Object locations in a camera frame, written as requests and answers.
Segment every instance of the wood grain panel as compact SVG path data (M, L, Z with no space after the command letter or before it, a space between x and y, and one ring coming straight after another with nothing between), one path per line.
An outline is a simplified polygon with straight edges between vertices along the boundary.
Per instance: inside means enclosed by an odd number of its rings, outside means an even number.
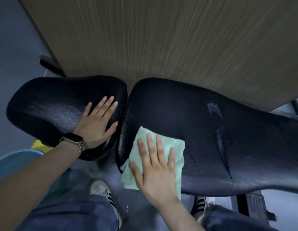
M20 0L67 76L145 77L269 111L298 97L298 0Z

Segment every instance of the gray floor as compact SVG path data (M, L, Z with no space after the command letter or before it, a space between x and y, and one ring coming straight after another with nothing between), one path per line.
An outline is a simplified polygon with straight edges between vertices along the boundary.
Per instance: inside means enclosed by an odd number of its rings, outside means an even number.
M50 55L17 0L0 0L0 157L29 148L34 140L8 122L5 109L21 85L40 76L51 76L39 65L39 55ZM114 151L99 162L77 160L65 174L65 188L88 189L94 178L102 178L113 189L114 202L124 219L122 230L168 230L158 212L137 191L125 190L120 182ZM298 195L273 190L263 191L267 207L278 215L272 224L281 231L298 230ZM193 197L182 195L191 209ZM216 201L231 208L229 197Z

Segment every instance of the hand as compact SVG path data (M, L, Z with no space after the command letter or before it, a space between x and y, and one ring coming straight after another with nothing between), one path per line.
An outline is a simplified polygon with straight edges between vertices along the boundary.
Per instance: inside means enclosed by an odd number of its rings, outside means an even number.
M131 161L129 166L138 188L148 201L160 210L165 205L177 201L180 202L176 193L174 148L171 148L168 164L166 164L161 137L159 135L156 136L158 150L155 149L151 134L147 134L147 143L150 158L144 142L141 139L137 140L139 154L142 159L143 174L141 174L134 162Z
M113 123L107 131L105 130L118 102L116 101L110 106L113 101L113 96L107 101L106 100L107 97L104 97L89 115L92 106L92 103L90 102L85 108L85 111L73 132L74 134L83 137L88 148L95 148L101 145L116 131L118 122Z

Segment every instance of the forearm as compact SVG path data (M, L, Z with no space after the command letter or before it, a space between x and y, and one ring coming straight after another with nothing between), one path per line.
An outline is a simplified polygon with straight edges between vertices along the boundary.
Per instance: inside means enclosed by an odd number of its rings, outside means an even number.
M52 183L78 158L79 147L57 147L0 182L0 230L14 230Z
M179 200L162 207L160 214L171 231L205 231Z

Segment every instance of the chair seat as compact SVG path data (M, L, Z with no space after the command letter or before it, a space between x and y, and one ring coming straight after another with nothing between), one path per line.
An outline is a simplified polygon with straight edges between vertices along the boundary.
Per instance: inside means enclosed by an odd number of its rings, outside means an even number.
M260 189L298 193L298 121L201 87L146 78L133 88L116 160L128 159L140 126L185 141L181 191L231 196Z
M73 132L90 101L94 108L104 96L112 95L118 106L108 123L109 128L120 119L127 100L126 84L112 76L33 79L14 94L6 115L19 129L55 147L64 133ZM102 157L114 142L113 135L101 146L81 154L80 159Z

